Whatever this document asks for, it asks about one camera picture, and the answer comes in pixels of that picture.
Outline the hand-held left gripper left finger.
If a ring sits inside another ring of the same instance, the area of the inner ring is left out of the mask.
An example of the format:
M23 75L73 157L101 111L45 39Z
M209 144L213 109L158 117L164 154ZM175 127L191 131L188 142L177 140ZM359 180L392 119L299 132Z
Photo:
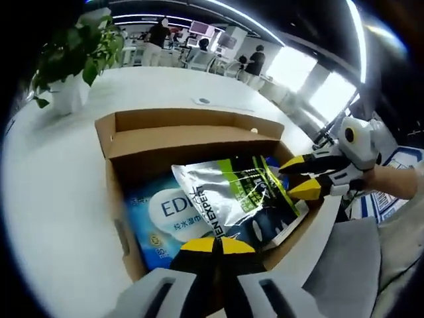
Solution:
M168 268L156 268L118 298L110 317L205 317L217 267L217 241L183 244Z

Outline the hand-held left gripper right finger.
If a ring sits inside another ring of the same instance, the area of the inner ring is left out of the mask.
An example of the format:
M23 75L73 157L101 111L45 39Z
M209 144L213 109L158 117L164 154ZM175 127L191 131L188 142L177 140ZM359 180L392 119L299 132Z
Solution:
M317 317L309 293L279 273L267 271L245 242L221 239L221 293L227 317Z

